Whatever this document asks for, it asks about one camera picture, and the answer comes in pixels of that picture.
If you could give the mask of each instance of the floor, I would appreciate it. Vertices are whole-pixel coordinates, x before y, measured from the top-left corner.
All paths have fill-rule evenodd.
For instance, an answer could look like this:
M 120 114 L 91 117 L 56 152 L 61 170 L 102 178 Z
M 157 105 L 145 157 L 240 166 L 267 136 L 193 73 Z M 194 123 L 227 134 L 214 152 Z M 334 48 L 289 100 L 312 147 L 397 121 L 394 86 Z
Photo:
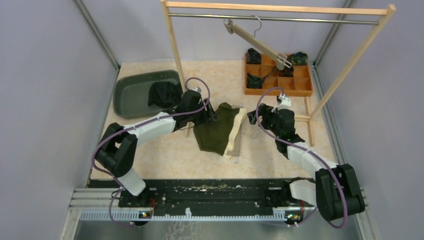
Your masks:
M 230 105 L 242 104 L 247 111 L 253 111 L 260 96 L 244 95 L 242 90 L 243 61 L 183 61 L 182 67 L 186 78 L 198 77 L 206 81 L 211 91 L 211 104 L 214 109 L 227 102 Z M 155 61 L 122 64 L 118 79 L 123 77 L 155 72 L 176 70 L 173 61 Z M 189 87 L 200 86 L 195 80 Z M 262 101 L 274 106 L 275 96 L 267 96 Z M 291 97 L 292 110 L 305 115 L 303 97 Z M 317 105 L 315 93 L 310 97 L 311 108 Z M 109 107 L 105 126 L 111 123 L 120 125 L 133 124 L 139 119 L 123 119 Z M 297 133 L 306 140 L 308 129 L 305 122 L 297 122 Z M 315 146 L 322 157 L 334 161 L 329 136 L 321 114 L 313 121 Z M 185 131 L 178 131 L 152 140 L 137 148 L 133 168 L 144 179 L 239 179 L 239 178 L 293 178 L 308 177 L 308 174 L 295 163 L 287 160 L 277 151 L 274 140 L 267 136 L 257 125 L 248 121 L 242 123 L 241 151 L 239 162 L 234 163 L 217 153 L 200 151 L 193 131 L 185 136 Z M 92 179 L 109 178 L 107 174 L 93 170 Z

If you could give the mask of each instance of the plastic tray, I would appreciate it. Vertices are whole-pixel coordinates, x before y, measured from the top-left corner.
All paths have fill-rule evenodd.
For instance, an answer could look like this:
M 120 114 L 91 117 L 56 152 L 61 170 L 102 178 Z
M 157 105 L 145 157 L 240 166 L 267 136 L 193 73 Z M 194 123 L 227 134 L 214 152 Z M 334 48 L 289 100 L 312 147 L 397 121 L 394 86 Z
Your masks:
M 121 78 L 115 84 L 113 110 L 124 119 L 151 117 L 163 109 L 153 104 L 148 106 L 149 90 L 153 83 L 178 84 L 180 78 L 174 70 L 155 71 Z

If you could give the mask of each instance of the hanger hook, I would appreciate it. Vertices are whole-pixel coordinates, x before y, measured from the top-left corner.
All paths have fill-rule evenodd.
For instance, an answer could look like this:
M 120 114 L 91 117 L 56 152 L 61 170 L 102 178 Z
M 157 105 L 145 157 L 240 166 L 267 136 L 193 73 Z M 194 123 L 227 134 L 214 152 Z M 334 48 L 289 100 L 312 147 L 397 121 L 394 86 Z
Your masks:
M 259 30 L 262 28 L 262 21 L 261 21 L 261 19 L 260 19 L 258 16 L 255 16 L 255 15 L 250 15 L 250 16 L 257 18 L 257 20 L 259 21 L 259 24 L 260 24 L 259 28 L 258 28 L 258 29 L 256 29 L 256 30 L 253 32 L 253 37 L 254 37 L 254 38 L 256 38 L 256 32 L 257 32 L 257 31 L 259 31 Z

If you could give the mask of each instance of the wooden organizer box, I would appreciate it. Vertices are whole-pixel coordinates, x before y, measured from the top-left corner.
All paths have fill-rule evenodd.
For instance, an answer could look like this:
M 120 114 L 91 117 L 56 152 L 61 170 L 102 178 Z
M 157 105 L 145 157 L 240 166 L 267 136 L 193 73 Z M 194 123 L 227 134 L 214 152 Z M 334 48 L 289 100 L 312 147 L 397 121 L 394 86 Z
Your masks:
M 265 54 L 262 54 L 260 64 L 248 64 L 247 54 L 244 55 L 244 94 L 245 95 L 262 95 L 268 89 L 273 87 L 281 87 L 284 93 L 292 97 L 310 97 L 313 92 L 311 73 L 309 66 L 293 65 L 293 77 L 283 76 L 280 71 L 275 71 L 265 79 L 262 88 L 248 88 L 247 77 L 248 73 L 254 76 L 265 77 L 276 66 L 276 61 L 272 60 Z M 279 90 L 272 90 L 268 95 L 278 96 Z

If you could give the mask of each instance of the green cloth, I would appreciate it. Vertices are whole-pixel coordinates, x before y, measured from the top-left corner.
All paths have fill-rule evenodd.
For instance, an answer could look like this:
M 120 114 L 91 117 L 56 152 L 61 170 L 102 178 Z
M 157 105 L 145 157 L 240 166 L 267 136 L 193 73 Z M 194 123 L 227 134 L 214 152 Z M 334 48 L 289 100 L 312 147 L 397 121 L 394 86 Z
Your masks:
M 218 121 L 195 126 L 193 132 L 200 150 L 223 156 L 229 143 L 234 119 L 239 111 L 240 108 L 232 108 L 231 105 L 223 102 L 215 111 L 219 117 Z

